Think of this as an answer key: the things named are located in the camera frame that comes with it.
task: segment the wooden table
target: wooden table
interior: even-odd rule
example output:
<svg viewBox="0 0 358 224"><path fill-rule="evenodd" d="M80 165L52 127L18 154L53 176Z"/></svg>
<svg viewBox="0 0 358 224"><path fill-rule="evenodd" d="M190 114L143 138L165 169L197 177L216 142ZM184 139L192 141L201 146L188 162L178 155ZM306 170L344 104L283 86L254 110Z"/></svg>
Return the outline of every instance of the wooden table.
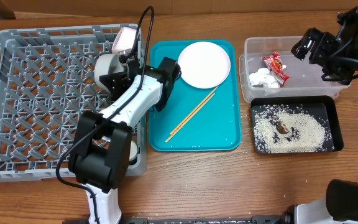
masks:
<svg viewBox="0 0 358 224"><path fill-rule="evenodd" d="M161 40L225 39L238 58L249 37L303 35L310 27L336 33L336 11L156 16L151 45ZM0 30L137 23L135 17L0 21ZM147 30L149 19L144 21ZM261 156L253 147L249 104L240 93L242 143L231 152L161 153L119 189L126 217L227 218L281 214L289 205L324 197L332 179L357 181L358 80L335 100L345 148L327 154ZM0 183L0 223L61 223L87 218L83 190L56 179Z"/></svg>

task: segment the clear plastic bin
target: clear plastic bin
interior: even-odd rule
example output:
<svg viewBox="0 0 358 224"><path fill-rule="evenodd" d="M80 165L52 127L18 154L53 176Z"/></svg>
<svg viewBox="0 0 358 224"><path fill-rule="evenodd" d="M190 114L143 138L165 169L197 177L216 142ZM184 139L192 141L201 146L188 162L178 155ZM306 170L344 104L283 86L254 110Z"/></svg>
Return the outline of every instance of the clear plastic bin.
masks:
<svg viewBox="0 0 358 224"><path fill-rule="evenodd" d="M302 37L254 37L248 38L245 44L245 54L240 56L240 81L242 95L250 103L254 98L285 97L285 96L318 96L327 95L336 98L339 91L350 85L338 82L322 81L323 72L319 65L309 64L308 58L301 61L293 56L291 48ZM279 52L282 62L287 66L284 72L290 77L282 88L253 87L249 81L249 74L256 72L266 65L261 59Z"/></svg>

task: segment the plastic crate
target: plastic crate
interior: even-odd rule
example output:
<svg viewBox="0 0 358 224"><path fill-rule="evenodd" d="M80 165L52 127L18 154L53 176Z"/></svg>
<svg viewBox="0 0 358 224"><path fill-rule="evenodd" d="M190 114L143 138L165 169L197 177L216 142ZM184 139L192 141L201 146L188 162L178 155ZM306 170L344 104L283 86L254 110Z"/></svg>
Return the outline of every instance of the plastic crate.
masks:
<svg viewBox="0 0 358 224"><path fill-rule="evenodd" d="M0 182L55 177L79 115L111 103L109 94L94 83L93 68L100 55L111 52L125 26L137 28L117 24L0 31ZM134 128L139 150L127 175L141 175L147 168L145 122L143 117ZM106 147L108 142L95 144ZM61 173L74 176L68 168Z"/></svg>
<svg viewBox="0 0 358 224"><path fill-rule="evenodd" d="M309 64L293 56L291 48L302 37L254 37L245 42L245 53L240 56L239 70L242 94L246 102L254 98L286 96L319 96L327 95L336 98L339 91L350 85L338 82L322 81L323 72L319 65ZM287 66L284 72L290 76L283 88L263 88L251 86L249 75L266 65L262 57L279 52L282 62Z"/></svg>

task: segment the teal tray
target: teal tray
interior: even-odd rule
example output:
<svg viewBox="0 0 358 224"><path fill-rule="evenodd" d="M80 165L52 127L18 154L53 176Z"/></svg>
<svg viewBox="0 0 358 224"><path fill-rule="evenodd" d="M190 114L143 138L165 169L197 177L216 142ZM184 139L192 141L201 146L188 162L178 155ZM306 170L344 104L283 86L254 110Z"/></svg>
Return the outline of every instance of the teal tray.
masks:
<svg viewBox="0 0 358 224"><path fill-rule="evenodd" d="M158 67L164 57L178 60L188 45L208 41L221 46L229 55L231 70L215 95L169 142L170 132L212 90L190 86L182 78L175 82L167 105L161 112L149 113L150 145L162 152L233 150L241 142L239 90L234 47L226 40L181 40L156 43L150 52L150 65Z"/></svg>

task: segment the chopstick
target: chopstick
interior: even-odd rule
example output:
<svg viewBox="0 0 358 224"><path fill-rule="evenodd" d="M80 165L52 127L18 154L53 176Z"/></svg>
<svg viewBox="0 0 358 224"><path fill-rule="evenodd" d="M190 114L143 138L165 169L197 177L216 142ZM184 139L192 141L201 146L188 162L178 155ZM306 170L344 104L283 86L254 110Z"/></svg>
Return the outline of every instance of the chopstick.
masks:
<svg viewBox="0 0 358 224"><path fill-rule="evenodd" d="M172 133L174 133L182 124L183 122L185 122L187 120L187 118L189 118L214 92L215 90L218 88L219 86L215 87L215 89L213 89L197 106L196 108L193 109L193 111L190 112L189 115L186 116L185 119L183 119L183 121L181 121L181 123L178 124L178 126L175 127L174 130L171 131L171 133L169 133L170 135L172 135Z"/></svg>
<svg viewBox="0 0 358 224"><path fill-rule="evenodd" d="M185 125L187 122L189 122L189 120L190 120L192 117L194 117L194 115L195 115L197 112L199 112L199 110L201 110L202 107L203 107L214 95L215 95L215 93L213 93L212 95L208 95L208 96L207 96L208 98L207 98L207 99L204 99L204 100L202 101L202 104L196 107L196 111L193 110L194 113L190 113L190 114L189 114L190 116L187 116L187 117L181 122L181 124L179 125L179 127L178 127L178 128L175 128L175 130L171 133L171 135L169 136L169 138L167 138L167 140L165 140L165 143L169 142L169 140L171 140L171 138L174 137L174 135L176 135L177 132L179 132L179 131L184 127L184 125Z"/></svg>

